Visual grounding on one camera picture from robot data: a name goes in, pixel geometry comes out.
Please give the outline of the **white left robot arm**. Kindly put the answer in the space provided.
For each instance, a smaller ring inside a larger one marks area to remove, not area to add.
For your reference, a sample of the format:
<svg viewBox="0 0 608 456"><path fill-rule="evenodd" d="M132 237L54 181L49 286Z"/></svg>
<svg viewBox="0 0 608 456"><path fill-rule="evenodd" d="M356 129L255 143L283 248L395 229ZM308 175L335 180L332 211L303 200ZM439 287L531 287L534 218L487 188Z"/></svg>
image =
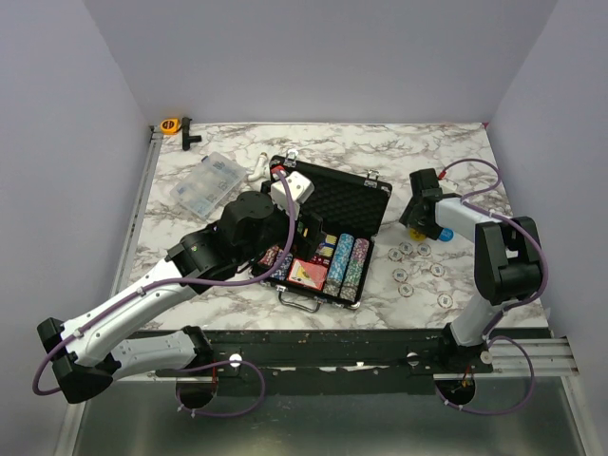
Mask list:
<svg viewBox="0 0 608 456"><path fill-rule="evenodd" d="M201 329L186 326L165 336L133 338L163 312L213 287L236 287L238 269L273 246L310 258L322 239L323 219L248 191L228 203L219 220L184 236L149 272L105 303L68 321L48 318L37 327L57 385L70 404L107 390L114 381L147 371L199 375L213 359Z"/></svg>

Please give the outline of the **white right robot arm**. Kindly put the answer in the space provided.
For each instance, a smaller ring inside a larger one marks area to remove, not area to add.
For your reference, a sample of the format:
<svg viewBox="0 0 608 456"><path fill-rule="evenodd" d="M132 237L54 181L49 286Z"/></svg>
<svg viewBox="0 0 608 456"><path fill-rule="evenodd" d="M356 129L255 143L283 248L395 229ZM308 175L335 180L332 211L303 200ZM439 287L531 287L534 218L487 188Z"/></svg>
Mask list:
<svg viewBox="0 0 608 456"><path fill-rule="evenodd" d="M409 182L402 225L433 240L450 230L474 244L475 293L442 329L436 354L444 370L460 371L488 348L488 337L505 313L540 297L547 261L532 218L476 208L465 197L444 192L432 168L412 172Z"/></svg>

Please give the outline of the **blue small blind button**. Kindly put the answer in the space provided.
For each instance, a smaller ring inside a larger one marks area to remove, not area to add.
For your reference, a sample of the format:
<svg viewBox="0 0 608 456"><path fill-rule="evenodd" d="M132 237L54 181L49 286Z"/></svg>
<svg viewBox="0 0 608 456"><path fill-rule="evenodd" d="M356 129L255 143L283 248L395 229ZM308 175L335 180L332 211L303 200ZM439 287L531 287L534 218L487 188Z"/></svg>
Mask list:
<svg viewBox="0 0 608 456"><path fill-rule="evenodd" d="M442 242L450 242L454 238L454 232L451 229L444 228L439 235L439 239Z"/></svg>

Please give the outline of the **yellow big blind button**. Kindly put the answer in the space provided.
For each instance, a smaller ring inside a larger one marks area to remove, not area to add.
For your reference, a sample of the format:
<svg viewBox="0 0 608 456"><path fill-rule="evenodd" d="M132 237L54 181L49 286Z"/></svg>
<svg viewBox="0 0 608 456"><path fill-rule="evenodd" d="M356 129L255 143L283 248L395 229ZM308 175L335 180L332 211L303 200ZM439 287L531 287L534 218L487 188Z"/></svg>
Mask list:
<svg viewBox="0 0 608 456"><path fill-rule="evenodd" d="M423 234L418 233L416 230L413 230L413 229L410 229L410 230L409 230L409 236L410 236L410 237L411 237L413 240L415 240L415 241L419 241L419 242L424 241L424 240L426 239L426 237L425 237Z"/></svg>

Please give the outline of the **red playing card deck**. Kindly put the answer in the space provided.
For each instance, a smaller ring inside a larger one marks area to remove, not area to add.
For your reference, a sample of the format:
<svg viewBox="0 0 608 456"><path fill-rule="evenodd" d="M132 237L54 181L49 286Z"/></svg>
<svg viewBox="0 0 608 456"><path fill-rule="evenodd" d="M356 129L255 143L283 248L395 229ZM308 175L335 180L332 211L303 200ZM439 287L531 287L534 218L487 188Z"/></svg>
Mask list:
<svg viewBox="0 0 608 456"><path fill-rule="evenodd" d="M296 285L320 291L327 277L328 268L322 264L295 259L287 280Z"/></svg>

